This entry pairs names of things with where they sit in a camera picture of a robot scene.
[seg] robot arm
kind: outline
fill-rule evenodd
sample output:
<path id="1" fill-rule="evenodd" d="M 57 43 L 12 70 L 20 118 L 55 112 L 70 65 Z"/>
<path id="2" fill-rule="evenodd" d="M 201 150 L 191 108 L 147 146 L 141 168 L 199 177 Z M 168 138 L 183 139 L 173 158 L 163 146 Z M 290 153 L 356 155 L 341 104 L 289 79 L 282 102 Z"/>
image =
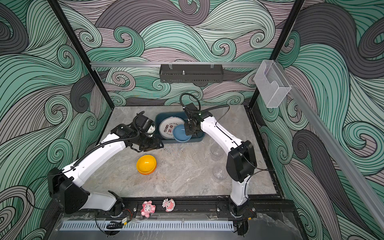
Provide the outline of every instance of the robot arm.
<path id="1" fill-rule="evenodd" d="M 188 117 L 188 122 L 184 123 L 185 133 L 187 135 L 205 132 L 211 136 L 227 154 L 226 169 L 232 178 L 232 192 L 230 201 L 230 211 L 234 216 L 243 215 L 248 204 L 247 181 L 257 167 L 255 152 L 250 141 L 243 142 L 229 131 L 227 131 L 213 115 L 209 112 L 211 109 L 220 108 L 222 106 L 212 107 L 201 110 L 193 103 L 184 105 L 182 102 L 183 95 L 189 95 L 199 103 L 198 99 L 189 94 L 183 93 L 180 96 L 180 104 Z"/>
<path id="2" fill-rule="evenodd" d="M 246 182 L 253 174 L 254 167 L 249 162 L 244 162 L 248 155 L 249 161 L 256 166 L 255 153 L 249 141 L 243 142 L 217 122 L 214 117 L 207 117 L 200 123 L 201 130 L 211 136 L 227 154 L 227 172 L 232 178 L 231 200 L 234 203 L 232 213 L 241 215 L 238 206 L 248 200 Z"/>
<path id="3" fill-rule="evenodd" d="M 110 194 L 89 192 L 82 188 L 87 179 L 108 159 L 126 147 L 141 152 L 163 148 L 160 137 L 154 136 L 153 121 L 139 113 L 129 125 L 120 124 L 84 157 L 65 166 L 53 168 L 48 173 L 50 196 L 67 214 L 80 209 L 102 209 L 111 216 L 122 210 L 122 199 L 112 191 Z"/>

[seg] dark blue tray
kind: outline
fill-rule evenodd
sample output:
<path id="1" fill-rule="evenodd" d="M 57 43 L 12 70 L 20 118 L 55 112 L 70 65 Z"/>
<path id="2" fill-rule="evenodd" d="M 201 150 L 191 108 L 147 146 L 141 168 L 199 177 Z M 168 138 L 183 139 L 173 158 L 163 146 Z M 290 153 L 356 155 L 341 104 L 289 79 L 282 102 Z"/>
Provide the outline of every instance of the dark blue tray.
<path id="1" fill-rule="evenodd" d="M 159 126 L 160 126 L 161 122 L 164 121 L 164 119 L 170 118 L 170 117 L 181 118 L 184 120 L 184 122 L 188 121 L 188 118 L 184 112 L 159 113 L 158 115 L 156 115 L 156 118 L 155 118 L 155 126 L 156 126 L 155 134 L 160 135 Z M 200 142 L 201 140 L 203 140 L 204 136 L 205 136 L 205 132 L 199 132 L 198 134 L 193 134 L 191 139 L 188 142 Z M 175 139 L 165 139 L 161 135 L 160 135 L 160 137 L 161 137 L 161 141 L 163 143 L 180 143 L 180 142 L 176 141 Z"/>

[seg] wave pattern wallpaper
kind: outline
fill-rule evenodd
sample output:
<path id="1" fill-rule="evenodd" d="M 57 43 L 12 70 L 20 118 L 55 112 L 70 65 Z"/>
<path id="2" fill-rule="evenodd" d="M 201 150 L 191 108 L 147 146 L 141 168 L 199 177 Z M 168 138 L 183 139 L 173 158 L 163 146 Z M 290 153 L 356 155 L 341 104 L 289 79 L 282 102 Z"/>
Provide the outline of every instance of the wave pattern wallpaper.
<path id="1" fill-rule="evenodd" d="M 278 57 L 294 85 L 384 200 L 384 1 L 304 6 Z M 259 97 L 257 124 L 309 239 L 384 234 L 290 95 Z"/>
<path id="2" fill-rule="evenodd" d="M 93 147 L 111 109 L 46 0 L 0 0 L 0 238 L 42 239 L 46 179 Z"/>
<path id="3" fill-rule="evenodd" d="M 91 61 L 269 59 L 294 0 L 59 0 Z M 256 69 L 225 69 L 224 82 L 161 83 L 159 68 L 99 68 L 117 106 L 247 104 Z"/>

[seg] clear plastic box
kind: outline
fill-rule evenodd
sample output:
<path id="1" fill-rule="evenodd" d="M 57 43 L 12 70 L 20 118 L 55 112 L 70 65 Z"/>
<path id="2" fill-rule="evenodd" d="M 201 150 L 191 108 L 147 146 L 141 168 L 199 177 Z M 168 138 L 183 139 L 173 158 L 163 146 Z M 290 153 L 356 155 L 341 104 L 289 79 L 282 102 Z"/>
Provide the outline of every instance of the clear plastic box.
<path id="1" fill-rule="evenodd" d="M 267 108 L 278 108 L 291 90 L 283 66 L 273 60 L 263 60 L 254 77 Z"/>

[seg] gray marble surface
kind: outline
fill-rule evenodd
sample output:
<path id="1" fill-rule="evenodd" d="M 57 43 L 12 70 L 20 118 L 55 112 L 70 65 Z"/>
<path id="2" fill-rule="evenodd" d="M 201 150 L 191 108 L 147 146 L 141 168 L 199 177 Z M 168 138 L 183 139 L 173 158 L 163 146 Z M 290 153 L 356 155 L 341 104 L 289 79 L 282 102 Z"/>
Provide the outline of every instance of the gray marble surface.
<path id="1" fill-rule="evenodd" d="M 107 124 L 102 139 L 120 123 L 129 124 L 136 113 L 152 120 L 159 113 L 182 111 L 181 106 L 116 107 Z M 212 110 L 216 119 L 226 108 Z M 255 148 L 257 166 L 266 168 L 251 124 L 243 106 L 231 106 L 220 124 L 236 137 L 250 140 Z M 216 157 L 210 147 L 214 140 L 207 134 L 201 142 L 164 144 L 163 149 L 137 153 L 129 148 L 120 151 L 101 166 L 83 185 L 88 191 L 106 192 L 112 190 L 122 197 L 172 197 L 230 195 L 232 179 L 214 177 L 215 166 L 225 168 L 227 157 Z M 146 154 L 156 158 L 157 168 L 150 175 L 142 175 L 136 169 L 137 160 Z M 267 171 L 259 172 L 249 181 L 249 194 L 275 194 L 271 177 Z"/>

